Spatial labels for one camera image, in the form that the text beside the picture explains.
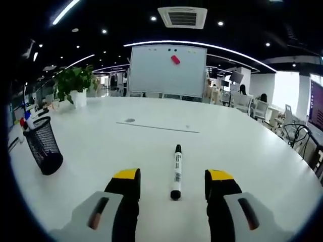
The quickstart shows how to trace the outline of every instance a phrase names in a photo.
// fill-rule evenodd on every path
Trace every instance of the office chair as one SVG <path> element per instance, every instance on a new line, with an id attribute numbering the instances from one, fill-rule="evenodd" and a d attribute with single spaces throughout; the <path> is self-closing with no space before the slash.
<path id="1" fill-rule="evenodd" d="M 234 108 L 249 115 L 252 97 L 238 92 L 233 93 Z"/>
<path id="2" fill-rule="evenodd" d="M 255 108 L 250 109 L 250 113 L 252 113 L 252 117 L 256 120 L 265 120 L 268 107 L 268 103 L 258 100 Z"/>
<path id="3" fill-rule="evenodd" d="M 226 105 L 230 106 L 230 102 L 231 102 L 231 94 L 230 94 L 230 92 L 223 91 L 220 101 L 221 101 L 223 106 L 226 106 Z"/>

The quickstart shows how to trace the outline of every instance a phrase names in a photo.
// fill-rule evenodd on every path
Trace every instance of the red magnet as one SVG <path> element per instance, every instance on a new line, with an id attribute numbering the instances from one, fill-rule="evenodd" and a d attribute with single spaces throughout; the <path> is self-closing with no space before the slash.
<path id="1" fill-rule="evenodd" d="M 172 59 L 172 61 L 175 63 L 175 64 L 179 64 L 181 61 L 177 58 L 177 56 L 176 55 L 173 55 L 172 57 L 171 57 L 171 59 Z"/>

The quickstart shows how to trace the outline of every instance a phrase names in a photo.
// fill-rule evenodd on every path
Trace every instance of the computer monitor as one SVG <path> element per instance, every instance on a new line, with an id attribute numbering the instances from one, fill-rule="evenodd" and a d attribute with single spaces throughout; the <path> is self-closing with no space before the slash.
<path id="1" fill-rule="evenodd" d="M 229 86 L 229 82 L 227 82 L 225 80 L 221 80 L 221 86 L 228 87 Z"/>
<path id="2" fill-rule="evenodd" d="M 232 74 L 229 80 L 236 83 L 240 83 L 242 81 L 242 78 L 243 78 L 243 74 L 237 71 L 232 71 Z"/>
<path id="3" fill-rule="evenodd" d="M 311 99 L 308 121 L 323 131 L 323 87 L 311 81 Z"/>

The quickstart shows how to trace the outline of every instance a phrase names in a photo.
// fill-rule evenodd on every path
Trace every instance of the black mesh pencil holder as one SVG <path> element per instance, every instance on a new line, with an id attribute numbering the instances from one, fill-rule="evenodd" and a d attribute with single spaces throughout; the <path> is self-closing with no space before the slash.
<path id="1" fill-rule="evenodd" d="M 33 130 L 24 131 L 24 136 L 41 172 L 51 175 L 62 165 L 63 156 L 52 132 L 50 117 L 34 121 L 34 126 Z"/>

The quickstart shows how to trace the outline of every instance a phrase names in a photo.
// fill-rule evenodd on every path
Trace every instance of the black marker cap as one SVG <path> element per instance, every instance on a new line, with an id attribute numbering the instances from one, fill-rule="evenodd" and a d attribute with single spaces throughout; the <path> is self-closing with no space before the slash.
<path id="1" fill-rule="evenodd" d="M 180 197 L 181 197 L 181 192 L 180 191 L 178 191 L 178 190 L 172 190 L 171 191 L 171 199 L 177 201 L 177 200 L 180 199 Z"/>
<path id="2" fill-rule="evenodd" d="M 176 146 L 175 153 L 176 153 L 176 152 L 181 152 L 181 153 L 182 153 L 181 145 L 177 145 L 177 146 Z"/>

